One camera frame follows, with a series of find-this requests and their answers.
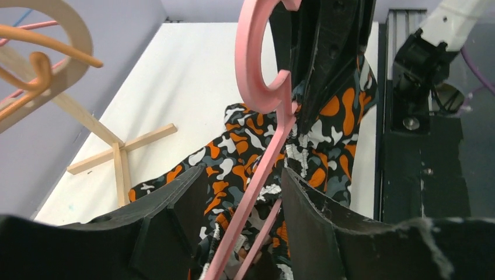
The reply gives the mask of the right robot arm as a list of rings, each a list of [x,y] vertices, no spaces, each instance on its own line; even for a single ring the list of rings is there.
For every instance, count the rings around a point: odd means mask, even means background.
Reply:
[[[442,1],[397,51],[388,89],[393,130],[429,129],[427,96],[449,76],[451,62],[486,9],[487,1]],[[280,1],[269,17],[277,66],[302,86],[298,129],[307,133],[323,106],[357,68],[368,43],[374,1],[302,1],[291,12]]]

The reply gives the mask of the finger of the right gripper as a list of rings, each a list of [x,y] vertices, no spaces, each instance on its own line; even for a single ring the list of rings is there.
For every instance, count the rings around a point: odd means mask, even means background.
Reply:
[[[309,72],[299,111],[299,131],[309,132],[316,116],[356,65],[367,45],[375,1],[320,1]]]
[[[297,11],[283,3],[273,9],[269,24],[276,53],[277,69],[291,72],[292,99],[301,101],[312,60],[320,1],[303,0]]]

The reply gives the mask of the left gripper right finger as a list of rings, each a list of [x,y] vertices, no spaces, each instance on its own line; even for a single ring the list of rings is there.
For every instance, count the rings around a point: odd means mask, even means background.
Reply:
[[[493,279],[494,220],[369,219],[282,173],[295,279]]]

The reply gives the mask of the orange camouflage shorts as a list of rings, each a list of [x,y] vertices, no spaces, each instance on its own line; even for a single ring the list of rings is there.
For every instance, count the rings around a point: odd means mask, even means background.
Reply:
[[[351,175],[360,123],[374,105],[377,82],[363,55],[357,57],[353,74],[319,112],[306,134],[293,127],[278,154],[253,211],[221,274],[233,279],[261,231],[275,201],[281,195],[281,175],[293,169],[310,186],[348,207]],[[165,174],[133,187],[128,197],[135,201],[170,183],[187,169],[204,165],[208,175],[205,223],[201,227],[199,269],[192,275],[203,279],[246,191],[277,125],[275,113],[260,114],[243,103],[225,109],[224,132],[192,153]]]

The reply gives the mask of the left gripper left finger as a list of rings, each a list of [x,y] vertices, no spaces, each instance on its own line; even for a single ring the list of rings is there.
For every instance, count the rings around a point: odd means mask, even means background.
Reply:
[[[172,182],[88,223],[1,216],[2,279],[187,279],[200,241],[207,174]]]

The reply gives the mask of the pink plastic hanger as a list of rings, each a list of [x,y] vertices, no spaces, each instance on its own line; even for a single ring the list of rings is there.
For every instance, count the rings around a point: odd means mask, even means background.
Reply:
[[[213,194],[206,259],[200,279],[243,279],[257,256],[269,250],[269,233],[281,206],[283,148],[295,124],[291,74],[262,75],[262,46],[276,1],[245,1],[235,40],[235,75],[240,104],[227,108],[224,133],[208,146],[220,149],[208,169]]]

